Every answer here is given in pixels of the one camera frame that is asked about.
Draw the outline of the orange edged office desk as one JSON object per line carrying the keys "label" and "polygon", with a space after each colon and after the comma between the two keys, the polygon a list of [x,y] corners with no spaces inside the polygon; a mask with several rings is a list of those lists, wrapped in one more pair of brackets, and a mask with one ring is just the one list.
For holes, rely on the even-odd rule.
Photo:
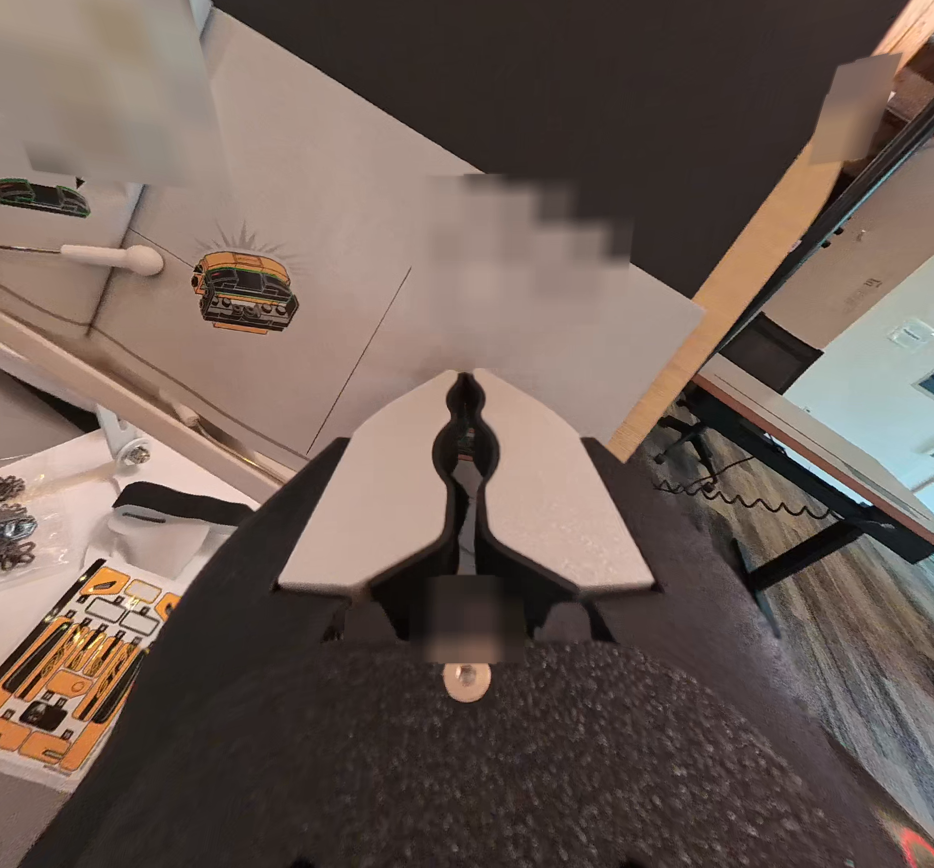
{"label": "orange edged office desk", "polygon": [[750,454],[835,518],[759,567],[738,540],[731,541],[737,571],[775,630],[768,590],[862,536],[909,564],[932,555],[932,512],[870,454],[720,355],[688,385],[684,400],[699,426]]}

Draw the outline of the black office chair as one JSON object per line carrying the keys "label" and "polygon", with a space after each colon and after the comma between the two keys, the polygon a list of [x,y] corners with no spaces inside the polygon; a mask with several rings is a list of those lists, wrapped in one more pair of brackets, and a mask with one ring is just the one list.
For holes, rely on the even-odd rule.
{"label": "black office chair", "polygon": [[[777,394],[783,395],[804,372],[823,357],[824,350],[812,347],[775,323],[766,314],[760,313],[718,354]],[[678,448],[685,444],[691,446],[701,467],[709,476],[707,480],[702,481],[703,488],[710,491],[718,484],[718,479],[714,477],[716,468],[705,439],[708,426],[694,410],[694,402],[698,396],[699,389],[689,386],[676,401],[679,407],[692,414],[694,422],[689,423],[671,415],[660,419],[658,426],[676,431],[678,438],[655,454],[653,459],[656,464],[662,464],[671,458]]]}

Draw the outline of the lego instruction booklet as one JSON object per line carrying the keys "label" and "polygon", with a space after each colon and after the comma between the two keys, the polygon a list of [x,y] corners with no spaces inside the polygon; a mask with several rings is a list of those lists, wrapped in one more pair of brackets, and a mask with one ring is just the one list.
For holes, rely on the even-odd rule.
{"label": "lego instruction booklet", "polygon": [[214,192],[87,182],[84,219],[2,209],[2,243],[144,244],[143,277],[2,255],[2,312],[296,468],[443,370],[485,368],[608,441],[703,318],[609,255],[613,228],[470,164],[227,14],[204,53]]}

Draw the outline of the wooden post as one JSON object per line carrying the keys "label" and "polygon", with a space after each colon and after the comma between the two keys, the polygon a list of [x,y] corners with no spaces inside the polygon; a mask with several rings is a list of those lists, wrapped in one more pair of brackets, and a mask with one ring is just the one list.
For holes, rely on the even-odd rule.
{"label": "wooden post", "polygon": [[811,163],[812,144],[795,159],[725,257],[697,291],[704,311],[697,327],[642,392],[607,442],[628,460],[666,408],[726,338],[767,301],[784,278],[842,222],[844,199],[820,212],[843,162]]}

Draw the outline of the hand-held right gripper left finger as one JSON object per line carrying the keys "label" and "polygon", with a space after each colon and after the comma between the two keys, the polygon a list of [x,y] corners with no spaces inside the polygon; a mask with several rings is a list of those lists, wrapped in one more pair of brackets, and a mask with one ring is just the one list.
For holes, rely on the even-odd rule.
{"label": "hand-held right gripper left finger", "polygon": [[359,597],[456,572],[457,442],[445,431],[460,373],[446,370],[391,401],[358,427],[313,508],[280,588]]}

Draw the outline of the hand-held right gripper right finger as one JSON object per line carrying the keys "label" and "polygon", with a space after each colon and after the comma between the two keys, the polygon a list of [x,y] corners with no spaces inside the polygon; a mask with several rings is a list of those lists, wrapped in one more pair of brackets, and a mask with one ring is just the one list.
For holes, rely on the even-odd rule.
{"label": "hand-held right gripper right finger", "polygon": [[583,438],[491,371],[470,378],[477,573],[561,597],[647,591],[656,579]]}

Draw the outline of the orange black sticker sheet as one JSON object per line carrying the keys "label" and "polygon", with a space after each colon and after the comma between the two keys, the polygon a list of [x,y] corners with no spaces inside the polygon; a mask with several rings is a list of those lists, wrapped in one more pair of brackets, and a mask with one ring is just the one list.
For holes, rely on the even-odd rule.
{"label": "orange black sticker sheet", "polygon": [[1,666],[2,775],[71,792],[190,582],[88,563]]}

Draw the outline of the plastic bag of black parts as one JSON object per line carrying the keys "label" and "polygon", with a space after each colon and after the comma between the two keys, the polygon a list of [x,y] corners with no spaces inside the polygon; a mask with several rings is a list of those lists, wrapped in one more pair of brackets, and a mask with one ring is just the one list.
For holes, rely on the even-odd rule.
{"label": "plastic bag of black parts", "polygon": [[1,477],[1,586],[52,576],[76,562],[64,495],[39,480]]}

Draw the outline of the dark flat panel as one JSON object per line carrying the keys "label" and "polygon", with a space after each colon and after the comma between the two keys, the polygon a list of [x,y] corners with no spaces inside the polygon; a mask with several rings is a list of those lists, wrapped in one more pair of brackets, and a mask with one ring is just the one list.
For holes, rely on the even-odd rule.
{"label": "dark flat panel", "polygon": [[634,223],[692,298],[909,0],[214,0],[490,174]]}

